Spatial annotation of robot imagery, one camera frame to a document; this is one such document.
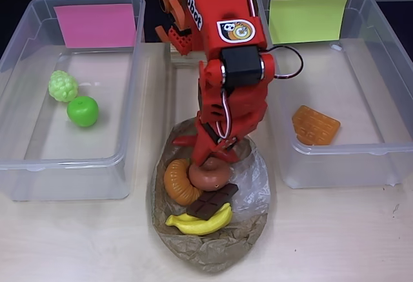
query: toy donut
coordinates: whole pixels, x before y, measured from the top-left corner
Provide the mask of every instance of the toy donut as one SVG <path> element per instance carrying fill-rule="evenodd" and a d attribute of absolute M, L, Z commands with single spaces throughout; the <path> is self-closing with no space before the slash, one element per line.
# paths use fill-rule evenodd
<path fill-rule="evenodd" d="M 230 176 L 230 165 L 215 157 L 208 158 L 200 167 L 195 164 L 189 167 L 191 183 L 207 192 L 219 190 L 228 182 Z"/>
<path fill-rule="evenodd" d="M 188 160 L 175 159 L 168 165 L 163 176 L 166 192 L 181 206 L 190 205 L 202 194 L 202 190 L 194 187 L 189 181 L 186 174 L 188 167 Z"/>

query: banana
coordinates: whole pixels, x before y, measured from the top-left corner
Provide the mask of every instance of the banana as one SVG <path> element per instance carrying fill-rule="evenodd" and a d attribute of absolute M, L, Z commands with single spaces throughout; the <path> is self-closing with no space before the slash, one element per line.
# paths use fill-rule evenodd
<path fill-rule="evenodd" d="M 229 203 L 225 203 L 208 221 L 184 213 L 180 216 L 169 216 L 167 226 L 175 226 L 186 235 L 203 236 L 226 227 L 232 219 Z"/>

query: pink sticky note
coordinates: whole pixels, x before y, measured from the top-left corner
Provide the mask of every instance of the pink sticky note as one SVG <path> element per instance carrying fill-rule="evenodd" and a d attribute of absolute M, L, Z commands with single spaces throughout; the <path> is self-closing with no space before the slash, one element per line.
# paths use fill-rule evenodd
<path fill-rule="evenodd" d="M 67 48 L 134 46 L 136 27 L 131 4 L 55 6 Z"/>

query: paper bag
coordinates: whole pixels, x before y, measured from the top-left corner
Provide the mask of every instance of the paper bag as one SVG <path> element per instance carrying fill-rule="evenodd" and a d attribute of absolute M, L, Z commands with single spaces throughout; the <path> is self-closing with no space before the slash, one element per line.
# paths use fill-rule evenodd
<path fill-rule="evenodd" d="M 232 165 L 230 182 L 239 191 L 231 201 L 232 222 L 225 228 L 206 236 L 188 236 L 176 227 L 165 225 L 169 215 L 179 215 L 186 208 L 178 205 L 165 191 L 163 175 L 171 161 L 189 158 L 192 148 L 174 146 L 177 136 L 196 133 L 194 119 L 175 126 L 166 142 L 151 182 L 152 224 L 163 243 L 180 259 L 200 270 L 220 272 L 245 256 L 254 246 L 267 222 L 270 204 L 268 172 L 255 144 L 244 139 L 234 148 L 240 162 Z"/>

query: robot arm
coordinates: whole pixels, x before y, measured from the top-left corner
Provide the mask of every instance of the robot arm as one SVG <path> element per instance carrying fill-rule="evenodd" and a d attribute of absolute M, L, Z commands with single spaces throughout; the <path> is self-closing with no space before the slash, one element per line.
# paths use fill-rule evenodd
<path fill-rule="evenodd" d="M 211 155 L 237 161 L 232 148 L 263 119 L 268 84 L 275 75 L 252 0 L 161 1 L 174 17 L 170 42 L 183 55 L 205 51 L 208 61 L 199 63 L 197 135 L 175 143 L 194 145 L 192 161 L 197 165 Z"/>

